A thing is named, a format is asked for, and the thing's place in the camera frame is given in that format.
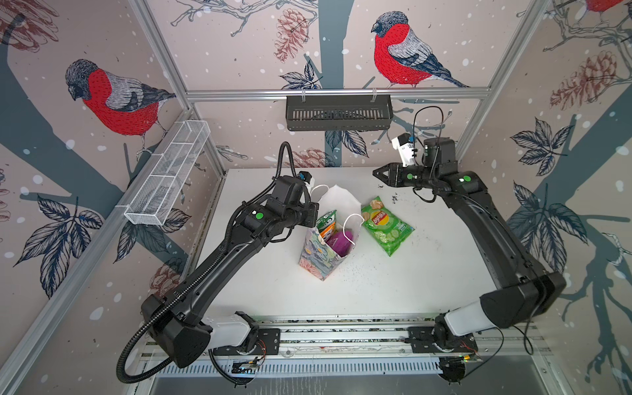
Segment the green yellow Fox's candy bag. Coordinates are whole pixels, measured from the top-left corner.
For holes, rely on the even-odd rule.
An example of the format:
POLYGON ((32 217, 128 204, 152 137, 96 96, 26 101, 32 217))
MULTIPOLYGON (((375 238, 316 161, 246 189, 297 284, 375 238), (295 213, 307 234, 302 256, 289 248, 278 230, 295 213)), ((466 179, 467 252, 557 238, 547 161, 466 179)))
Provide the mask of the green yellow Fox's candy bag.
POLYGON ((327 242, 334 235, 336 231, 336 225, 337 225, 337 211, 336 210, 326 212, 317 220, 316 228, 319 232, 320 237, 325 242, 327 242))

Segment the purple snack bag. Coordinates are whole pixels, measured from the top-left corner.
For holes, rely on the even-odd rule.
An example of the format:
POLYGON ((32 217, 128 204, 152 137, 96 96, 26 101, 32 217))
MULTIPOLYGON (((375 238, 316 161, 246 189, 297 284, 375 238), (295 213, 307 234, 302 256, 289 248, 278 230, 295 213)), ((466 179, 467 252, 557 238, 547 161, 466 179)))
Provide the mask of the purple snack bag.
POLYGON ((355 236, 350 230, 340 230, 326 243, 339 257, 346 257, 355 246, 354 239, 355 236))

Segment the green chips bag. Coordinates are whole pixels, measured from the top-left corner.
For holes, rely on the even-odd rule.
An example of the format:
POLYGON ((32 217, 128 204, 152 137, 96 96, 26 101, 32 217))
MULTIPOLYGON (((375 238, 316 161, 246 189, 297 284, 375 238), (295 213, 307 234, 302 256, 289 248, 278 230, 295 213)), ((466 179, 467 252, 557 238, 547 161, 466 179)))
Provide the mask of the green chips bag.
POLYGON ((388 256, 392 256, 414 228, 387 209, 380 197, 362 207, 363 227, 388 256))

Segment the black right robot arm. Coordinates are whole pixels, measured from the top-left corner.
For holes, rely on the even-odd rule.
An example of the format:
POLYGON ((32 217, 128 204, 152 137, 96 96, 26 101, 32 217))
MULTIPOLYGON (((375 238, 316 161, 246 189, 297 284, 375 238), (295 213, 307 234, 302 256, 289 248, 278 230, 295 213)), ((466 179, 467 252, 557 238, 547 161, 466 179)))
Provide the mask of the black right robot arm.
POLYGON ((420 146, 410 133, 392 141, 401 161, 374 170, 392 188, 429 189, 465 223, 495 284, 495 290, 434 320, 435 344, 451 350, 464 337, 487 329, 529 324, 545 313, 566 287, 526 250, 497 211, 487 186, 472 171, 460 171, 455 142, 427 138, 420 146))

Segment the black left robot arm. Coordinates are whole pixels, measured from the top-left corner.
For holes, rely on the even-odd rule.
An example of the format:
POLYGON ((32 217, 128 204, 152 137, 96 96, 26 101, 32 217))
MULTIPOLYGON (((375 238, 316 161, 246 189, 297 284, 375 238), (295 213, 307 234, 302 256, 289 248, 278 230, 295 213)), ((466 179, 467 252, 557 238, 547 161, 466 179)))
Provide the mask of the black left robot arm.
POLYGON ((315 225, 319 205, 309 195, 311 175, 282 175, 258 197, 243 202, 231 215, 220 245, 194 272, 163 297, 142 305, 148 332, 179 368, 191 365, 208 349, 251 351, 258 325, 243 312, 208 319, 212 301, 231 278, 270 243, 285 240, 297 226, 315 225))

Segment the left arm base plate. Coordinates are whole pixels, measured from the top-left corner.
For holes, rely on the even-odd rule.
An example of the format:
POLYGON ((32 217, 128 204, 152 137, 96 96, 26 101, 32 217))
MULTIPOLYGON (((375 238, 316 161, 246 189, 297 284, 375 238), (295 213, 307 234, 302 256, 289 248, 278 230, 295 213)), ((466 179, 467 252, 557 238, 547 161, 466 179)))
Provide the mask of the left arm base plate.
POLYGON ((280 329, 252 329, 236 351, 240 355, 276 356, 280 342, 280 329))

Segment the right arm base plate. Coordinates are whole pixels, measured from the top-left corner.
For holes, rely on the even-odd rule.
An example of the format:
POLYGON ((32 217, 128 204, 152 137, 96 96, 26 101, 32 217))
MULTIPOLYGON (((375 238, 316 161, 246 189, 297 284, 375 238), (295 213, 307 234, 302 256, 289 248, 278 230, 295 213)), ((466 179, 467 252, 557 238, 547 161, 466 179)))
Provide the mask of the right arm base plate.
POLYGON ((414 354, 478 352, 478 346, 472 334, 457 337, 444 327, 409 327, 405 342, 411 345, 414 354))

